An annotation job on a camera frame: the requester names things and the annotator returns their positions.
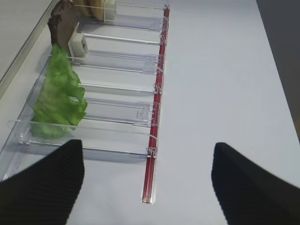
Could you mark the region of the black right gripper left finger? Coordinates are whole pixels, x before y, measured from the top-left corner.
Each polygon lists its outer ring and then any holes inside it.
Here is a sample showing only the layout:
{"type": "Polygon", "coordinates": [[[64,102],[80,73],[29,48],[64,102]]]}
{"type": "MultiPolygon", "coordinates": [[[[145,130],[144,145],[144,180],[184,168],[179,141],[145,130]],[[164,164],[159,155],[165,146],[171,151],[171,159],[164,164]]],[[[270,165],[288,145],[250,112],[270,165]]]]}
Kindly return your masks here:
{"type": "Polygon", "coordinates": [[[0,223],[65,225],[83,180],[83,144],[73,139],[1,181],[0,223]]]}

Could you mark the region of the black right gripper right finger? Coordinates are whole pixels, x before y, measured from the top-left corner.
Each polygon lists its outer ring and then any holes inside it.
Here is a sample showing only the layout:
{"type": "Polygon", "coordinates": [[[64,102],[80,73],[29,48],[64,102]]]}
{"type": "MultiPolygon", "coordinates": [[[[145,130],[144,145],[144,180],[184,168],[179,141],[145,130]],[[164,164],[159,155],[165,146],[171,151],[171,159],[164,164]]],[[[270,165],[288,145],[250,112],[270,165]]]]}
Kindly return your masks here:
{"type": "Polygon", "coordinates": [[[229,225],[300,223],[300,189],[227,143],[215,144],[211,181],[229,225]]]}

